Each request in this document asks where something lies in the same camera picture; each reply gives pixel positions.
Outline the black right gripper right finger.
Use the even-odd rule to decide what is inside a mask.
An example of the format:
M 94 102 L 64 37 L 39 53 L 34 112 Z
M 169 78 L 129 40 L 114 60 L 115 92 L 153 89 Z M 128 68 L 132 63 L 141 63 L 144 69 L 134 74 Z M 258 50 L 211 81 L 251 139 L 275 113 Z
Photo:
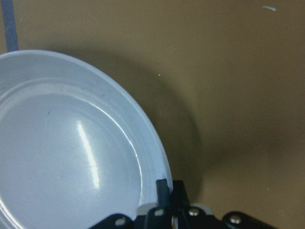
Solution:
M 173 181 L 172 210 L 179 229 L 274 229 L 275 227 L 239 211 L 217 219 L 208 210 L 190 204 L 184 183 Z

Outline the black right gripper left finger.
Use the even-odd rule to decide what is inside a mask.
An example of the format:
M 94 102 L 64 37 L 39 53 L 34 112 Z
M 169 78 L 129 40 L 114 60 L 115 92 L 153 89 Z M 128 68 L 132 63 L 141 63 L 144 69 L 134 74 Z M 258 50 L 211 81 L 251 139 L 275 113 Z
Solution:
M 166 179 L 156 181 L 157 206 L 148 210 L 145 215 L 138 215 L 134 220 L 124 214 L 112 214 L 93 229 L 171 229 L 172 214 L 170 191 Z

